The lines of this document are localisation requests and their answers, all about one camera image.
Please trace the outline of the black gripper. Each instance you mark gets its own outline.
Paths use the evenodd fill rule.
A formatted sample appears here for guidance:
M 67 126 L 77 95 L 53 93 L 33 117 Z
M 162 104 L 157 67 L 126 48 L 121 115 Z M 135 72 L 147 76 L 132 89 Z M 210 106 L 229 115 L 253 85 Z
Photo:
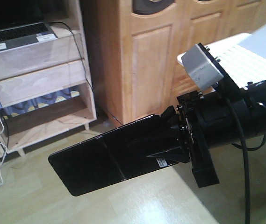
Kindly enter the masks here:
M 192 163 L 198 187 L 218 184 L 219 180 L 209 150 L 238 140 L 241 122 L 232 103 L 216 92 L 200 95 L 193 91 L 177 97 L 178 110 L 189 127 L 191 147 L 184 146 L 184 133 L 176 121 L 173 105 L 160 115 L 163 121 L 136 121 L 128 124 L 130 139 L 126 153 L 132 163 Z

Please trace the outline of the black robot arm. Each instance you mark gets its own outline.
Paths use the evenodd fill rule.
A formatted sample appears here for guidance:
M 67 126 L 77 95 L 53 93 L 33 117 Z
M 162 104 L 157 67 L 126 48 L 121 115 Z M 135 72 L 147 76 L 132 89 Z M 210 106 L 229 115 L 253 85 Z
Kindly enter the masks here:
M 127 144 L 140 157 L 192 164 L 199 187 L 218 184 L 209 150 L 240 138 L 266 134 L 266 80 L 238 89 L 229 99 L 218 91 L 200 95 L 193 91 L 177 98 L 178 107 L 167 108 L 163 124 Z

